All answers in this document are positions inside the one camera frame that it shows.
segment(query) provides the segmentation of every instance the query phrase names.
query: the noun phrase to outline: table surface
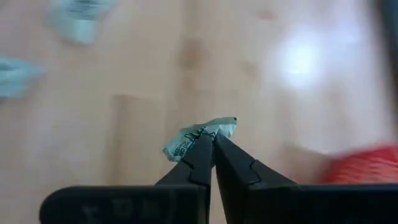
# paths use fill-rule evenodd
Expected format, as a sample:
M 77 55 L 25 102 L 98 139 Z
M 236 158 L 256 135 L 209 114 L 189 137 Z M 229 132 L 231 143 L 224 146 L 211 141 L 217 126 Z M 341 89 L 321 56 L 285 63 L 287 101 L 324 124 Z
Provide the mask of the table surface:
M 38 223 L 61 187 L 154 183 L 173 166 L 161 153 L 173 134 L 215 117 L 238 117 L 236 144 L 303 178 L 318 161 L 301 149 L 396 139 L 370 1 L 118 0 L 88 46 L 47 25 L 49 6 L 0 4 L 0 55 L 47 71 L 0 104 L 4 224 Z M 211 223 L 224 223 L 217 187 L 212 197 Z

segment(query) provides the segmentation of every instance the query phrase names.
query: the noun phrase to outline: small paper piece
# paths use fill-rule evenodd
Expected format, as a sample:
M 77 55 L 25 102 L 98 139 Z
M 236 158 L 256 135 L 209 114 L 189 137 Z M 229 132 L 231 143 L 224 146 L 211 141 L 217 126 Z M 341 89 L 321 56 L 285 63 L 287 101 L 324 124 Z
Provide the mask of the small paper piece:
M 21 97 L 29 88 L 29 81 L 43 72 L 43 69 L 31 63 L 0 57 L 0 97 Z
M 95 40 L 98 20 L 113 5 L 113 0 L 58 0 L 50 11 L 53 28 L 78 44 Z
M 234 117 L 216 118 L 205 124 L 194 124 L 181 129 L 174 138 L 163 148 L 170 161 L 178 162 L 195 145 L 200 136 L 207 134 L 213 139 L 218 133 L 230 138 L 236 129 L 237 121 Z

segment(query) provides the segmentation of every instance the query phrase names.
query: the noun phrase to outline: blurry paper scrap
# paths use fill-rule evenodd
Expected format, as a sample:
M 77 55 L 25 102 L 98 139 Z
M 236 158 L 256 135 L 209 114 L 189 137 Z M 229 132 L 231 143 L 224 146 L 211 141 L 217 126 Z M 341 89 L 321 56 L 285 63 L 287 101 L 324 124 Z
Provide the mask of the blurry paper scrap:
M 113 5 L 113 0 L 57 0 L 50 11 L 53 28 L 78 44 L 95 40 L 98 19 Z
M 200 136 L 207 134 L 214 138 L 217 133 L 220 133 L 227 138 L 230 138 L 234 133 L 236 124 L 236 118 L 225 117 L 216 118 L 204 124 L 194 124 L 187 128 L 183 128 L 163 148 L 163 152 L 170 161 L 178 162 L 184 157 Z
M 18 98 L 29 87 L 29 81 L 43 70 L 28 62 L 0 57 L 0 98 Z

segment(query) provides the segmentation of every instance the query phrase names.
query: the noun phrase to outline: red object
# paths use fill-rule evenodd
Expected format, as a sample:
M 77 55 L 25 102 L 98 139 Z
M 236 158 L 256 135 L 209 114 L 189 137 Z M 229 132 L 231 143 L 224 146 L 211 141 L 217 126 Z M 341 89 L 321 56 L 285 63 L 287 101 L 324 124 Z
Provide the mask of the red object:
M 398 146 L 379 146 L 331 162 L 322 184 L 398 182 Z

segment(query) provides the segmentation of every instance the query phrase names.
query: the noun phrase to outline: crumpled paper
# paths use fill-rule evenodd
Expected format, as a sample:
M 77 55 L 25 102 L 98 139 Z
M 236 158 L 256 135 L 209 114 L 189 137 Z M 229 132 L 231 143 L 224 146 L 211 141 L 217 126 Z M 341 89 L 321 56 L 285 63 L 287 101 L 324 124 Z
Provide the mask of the crumpled paper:
M 164 146 L 163 152 L 170 161 L 178 162 L 195 145 L 200 136 L 207 134 L 214 139 L 220 133 L 230 138 L 236 129 L 236 125 L 236 118 L 225 117 L 183 128 Z
M 0 57 L 0 98 L 18 98 L 29 89 L 29 81 L 44 70 L 16 58 Z
M 50 11 L 50 22 L 67 40 L 91 44 L 98 20 L 113 4 L 113 0 L 57 0 Z

